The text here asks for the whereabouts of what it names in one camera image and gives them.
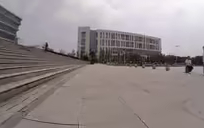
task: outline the stair step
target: stair step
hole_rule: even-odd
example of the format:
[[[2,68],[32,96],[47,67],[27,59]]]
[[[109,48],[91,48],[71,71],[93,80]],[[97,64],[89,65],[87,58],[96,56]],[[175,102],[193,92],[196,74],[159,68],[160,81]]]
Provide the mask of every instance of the stair step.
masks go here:
[[[33,106],[34,102],[43,102],[43,99],[52,94],[58,87],[63,85],[76,73],[77,71],[73,71],[65,75],[62,74],[60,77],[56,77],[49,82],[31,88],[28,91],[25,91],[5,102],[0,103],[0,125],[18,112],[21,112],[22,115],[25,115],[25,113],[30,111],[30,106]]]
[[[45,61],[0,61],[0,67],[8,67],[8,66],[25,66],[25,65],[40,65],[40,64],[45,64],[47,62]]]
[[[19,47],[13,47],[13,48],[9,48],[9,47],[0,47],[0,50],[11,51],[11,52],[16,51],[17,53],[23,53],[23,52],[24,52],[24,53],[30,53],[30,51],[20,49]]]
[[[17,51],[12,51],[12,50],[1,50],[0,53],[12,53],[12,54],[22,54],[22,55],[31,55],[31,54],[24,54],[23,52],[17,52]]]
[[[29,65],[29,66],[11,66],[11,67],[0,67],[0,75],[1,74],[11,74],[11,73],[18,73],[30,70],[37,70],[42,68],[49,68],[55,66],[62,66],[58,64],[42,64],[42,65]]]
[[[21,79],[27,79],[27,78],[43,75],[43,74],[46,74],[52,71],[58,71],[58,70],[61,70],[62,68],[67,68],[67,67],[70,67],[70,65],[43,68],[43,69],[30,70],[30,71],[24,71],[24,72],[18,72],[18,73],[3,74],[3,75],[0,75],[0,86],[3,86],[8,82],[10,83]]]
[[[56,75],[62,74],[64,72],[72,71],[79,67],[80,67],[79,65],[73,66],[73,67],[65,68],[59,71],[46,73],[46,74],[43,74],[37,77],[23,79],[20,81],[16,81],[16,82],[12,82],[12,83],[0,86],[0,103],[6,99],[9,99],[19,94],[20,92],[29,90],[30,88],[33,88],[42,82],[48,81],[50,80],[50,78],[56,77]]]
[[[15,56],[15,57],[34,57],[34,56],[30,56],[30,55],[23,55],[23,54],[18,54],[18,53],[3,53],[3,52],[0,52],[0,55],[2,56]]]
[[[0,55],[0,59],[13,59],[13,60],[40,60],[39,58],[29,58],[29,57],[12,57],[12,56],[2,56]]]

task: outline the concrete steps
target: concrete steps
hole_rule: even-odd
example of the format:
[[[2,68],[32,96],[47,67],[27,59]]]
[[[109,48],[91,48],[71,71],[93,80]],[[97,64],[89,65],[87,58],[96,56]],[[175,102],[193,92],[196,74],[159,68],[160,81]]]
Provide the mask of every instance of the concrete steps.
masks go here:
[[[6,66],[6,67],[0,67],[0,75],[1,74],[11,74],[11,73],[19,73],[19,72],[25,72],[25,71],[31,71],[31,70],[39,70],[44,68],[50,68],[59,66],[58,64],[42,64],[42,65],[20,65],[20,66]]]
[[[69,74],[65,73],[53,80],[33,87],[5,102],[0,103],[0,124],[5,125],[6,121],[13,116],[27,114],[28,111],[39,104],[39,102],[42,102],[43,99],[47,98],[50,93],[53,93],[56,88],[61,86],[75,74],[75,71]]]
[[[46,73],[59,71],[63,68],[68,68],[70,66],[58,66],[58,67],[49,67],[49,68],[42,68],[37,70],[30,70],[24,72],[15,72],[10,74],[2,74],[0,75],[0,86],[4,86],[4,84],[8,82],[15,82],[22,79],[28,79],[31,77],[37,77],[39,75],[43,75]]]
[[[28,66],[28,65],[44,65],[47,64],[45,61],[0,61],[0,67],[11,67],[11,66]]]
[[[0,125],[35,101],[37,94],[43,95],[55,87],[60,76],[84,64],[0,39]]]

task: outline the road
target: road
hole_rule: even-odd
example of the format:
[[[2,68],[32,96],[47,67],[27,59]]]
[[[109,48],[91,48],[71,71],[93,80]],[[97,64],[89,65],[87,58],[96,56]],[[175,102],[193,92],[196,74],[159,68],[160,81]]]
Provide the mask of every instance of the road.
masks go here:
[[[15,128],[204,128],[204,76],[89,65]]]

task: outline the window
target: window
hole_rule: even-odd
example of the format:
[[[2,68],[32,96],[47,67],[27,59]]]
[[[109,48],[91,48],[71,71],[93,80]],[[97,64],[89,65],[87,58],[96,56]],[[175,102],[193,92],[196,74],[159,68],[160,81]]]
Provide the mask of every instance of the window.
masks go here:
[[[125,47],[125,42],[124,41],[121,42],[121,46]]]
[[[111,46],[115,46],[115,41],[114,40],[111,41]]]
[[[149,45],[149,49],[155,49],[153,45]]]
[[[134,43],[133,42],[130,42],[130,47],[134,47]]]
[[[82,32],[82,33],[81,33],[81,37],[82,37],[82,38],[86,38],[86,32]]]
[[[129,35],[126,35],[126,40],[129,40],[130,38],[129,38]]]
[[[139,44],[139,48],[142,48],[142,44]]]
[[[104,41],[101,41],[101,46],[104,46]]]
[[[108,40],[107,46],[110,46],[110,40]]]
[[[111,34],[111,39],[115,39],[115,33]]]
[[[86,39],[82,39],[81,40],[81,45],[85,45],[85,43],[86,43]]]
[[[116,46],[120,47],[120,41],[116,41]]]
[[[129,42],[126,42],[126,47],[130,47],[130,43]]]

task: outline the multi-story building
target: multi-story building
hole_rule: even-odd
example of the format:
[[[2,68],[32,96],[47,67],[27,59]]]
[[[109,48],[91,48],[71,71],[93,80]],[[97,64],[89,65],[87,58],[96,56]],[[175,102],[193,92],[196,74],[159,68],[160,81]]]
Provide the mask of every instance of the multi-story building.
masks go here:
[[[78,57],[94,52],[97,59],[129,59],[131,55],[143,57],[161,54],[161,39],[143,34],[91,30],[90,27],[78,28]]]
[[[21,18],[0,5],[0,38],[14,41],[21,20]]]

